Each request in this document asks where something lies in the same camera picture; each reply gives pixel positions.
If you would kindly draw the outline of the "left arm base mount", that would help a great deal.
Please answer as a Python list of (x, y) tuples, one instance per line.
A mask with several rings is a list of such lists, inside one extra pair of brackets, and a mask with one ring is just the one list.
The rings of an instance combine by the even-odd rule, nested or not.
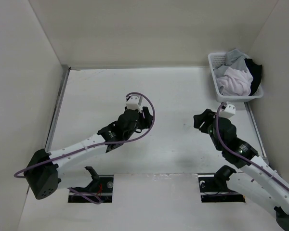
[(90, 203), (86, 196), (95, 204), (112, 203), (114, 176), (113, 175), (98, 175), (93, 167), (85, 167), (91, 175), (90, 182), (85, 186), (73, 187), (69, 190), (69, 203)]

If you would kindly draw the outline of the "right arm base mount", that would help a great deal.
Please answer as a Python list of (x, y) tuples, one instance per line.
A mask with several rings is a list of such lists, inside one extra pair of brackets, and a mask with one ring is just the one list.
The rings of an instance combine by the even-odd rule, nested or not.
[(229, 166), (222, 166), (214, 174), (198, 175), (200, 199), (203, 203), (244, 203), (245, 197), (227, 186), (236, 171)]

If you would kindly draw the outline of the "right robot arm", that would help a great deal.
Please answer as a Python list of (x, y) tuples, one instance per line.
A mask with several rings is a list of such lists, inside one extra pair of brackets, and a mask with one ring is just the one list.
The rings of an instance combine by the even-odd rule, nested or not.
[(237, 137), (229, 117), (234, 106), (221, 106), (217, 112), (206, 109), (195, 115), (194, 128), (209, 134), (216, 150), (230, 165), (213, 176), (200, 177), (200, 191), (206, 196), (225, 198), (242, 195), (265, 209), (285, 231), (289, 231), (289, 184), (259, 156), (247, 142)]

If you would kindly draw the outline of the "pale pink tank top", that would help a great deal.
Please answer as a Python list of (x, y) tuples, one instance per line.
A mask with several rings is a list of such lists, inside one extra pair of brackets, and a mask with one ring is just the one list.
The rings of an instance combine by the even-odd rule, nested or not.
[(253, 76), (249, 70), (240, 71), (227, 68), (224, 75), (217, 78), (219, 92), (224, 96), (249, 96)]

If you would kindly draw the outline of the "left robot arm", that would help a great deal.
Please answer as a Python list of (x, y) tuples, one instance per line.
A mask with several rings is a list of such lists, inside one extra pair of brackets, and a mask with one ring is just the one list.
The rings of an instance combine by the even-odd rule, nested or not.
[[(35, 198), (45, 199), (58, 189), (68, 188), (91, 203), (99, 204), (94, 191), (100, 185), (100, 177), (86, 161), (132, 142), (134, 133), (142, 137), (142, 131), (150, 131), (154, 121), (155, 114), (151, 114), (148, 107), (144, 106), (141, 111), (125, 109), (116, 121), (81, 142), (56, 151), (36, 151), (24, 171)], [(81, 172), (71, 173), (72, 167), (80, 163), (84, 164)]]

